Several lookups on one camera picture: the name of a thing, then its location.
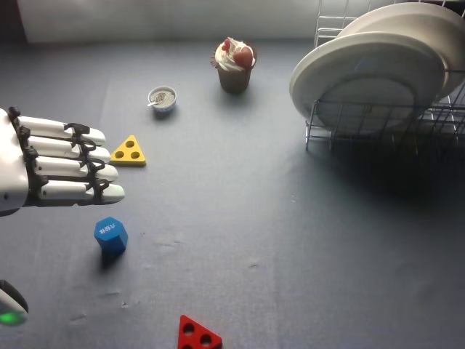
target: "small bowl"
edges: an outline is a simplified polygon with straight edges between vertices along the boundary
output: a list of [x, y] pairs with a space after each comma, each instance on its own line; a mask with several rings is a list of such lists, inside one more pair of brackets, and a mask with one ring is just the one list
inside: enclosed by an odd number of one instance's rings
[[174, 106], [176, 105], [177, 94], [176, 94], [176, 91], [174, 91], [174, 89], [172, 89], [171, 87], [168, 87], [168, 86], [159, 86], [159, 87], [156, 87], [155, 89], [153, 89], [152, 91], [148, 92], [148, 96], [147, 96], [148, 102], [149, 103], [153, 102], [153, 99], [151, 99], [151, 97], [158, 91], [169, 91], [174, 95], [174, 99], [171, 102], [171, 104], [169, 104], [169, 105], [163, 105], [163, 106], [161, 106], [161, 105], [152, 105], [152, 107], [156, 111], [159, 111], [161, 113], [165, 113], [165, 112], [170, 111], [171, 109], [173, 109]]

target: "blue hexagonal prism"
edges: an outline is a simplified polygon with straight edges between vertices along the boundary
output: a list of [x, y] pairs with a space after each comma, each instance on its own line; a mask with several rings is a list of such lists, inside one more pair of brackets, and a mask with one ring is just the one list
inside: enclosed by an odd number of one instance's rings
[[113, 254], [123, 253], [128, 244], [128, 234], [123, 223], [113, 217], [100, 220], [95, 225], [94, 237], [102, 251]]

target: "robotic hand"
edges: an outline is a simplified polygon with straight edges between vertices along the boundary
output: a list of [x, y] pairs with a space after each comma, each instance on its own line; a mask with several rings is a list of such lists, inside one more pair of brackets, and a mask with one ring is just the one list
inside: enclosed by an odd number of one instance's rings
[[[0, 109], [0, 216], [23, 206], [113, 204], [124, 198], [108, 165], [110, 153], [100, 146], [101, 131], [21, 116], [17, 107]], [[0, 280], [0, 324], [18, 325], [28, 304]]]

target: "table surface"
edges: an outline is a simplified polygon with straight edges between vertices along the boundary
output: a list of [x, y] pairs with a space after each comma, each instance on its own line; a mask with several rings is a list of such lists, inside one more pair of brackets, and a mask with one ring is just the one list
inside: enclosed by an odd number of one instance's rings
[[[110, 206], [21, 209], [0, 225], [0, 277], [30, 306], [0, 348], [177, 347], [187, 314], [225, 349], [465, 347], [464, 181], [386, 159], [304, 150], [288, 96], [309, 42], [257, 43], [248, 91], [225, 94], [215, 43], [4, 47], [0, 105], [135, 135]], [[161, 119], [156, 86], [177, 90]], [[126, 252], [103, 265], [94, 225]]]

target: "yellow triangle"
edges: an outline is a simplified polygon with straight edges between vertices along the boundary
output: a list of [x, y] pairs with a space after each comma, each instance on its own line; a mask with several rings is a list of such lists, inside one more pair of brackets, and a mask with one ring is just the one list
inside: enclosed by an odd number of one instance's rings
[[115, 151], [111, 154], [110, 164], [126, 166], [145, 166], [145, 157], [142, 150], [137, 144], [136, 137], [130, 135]]

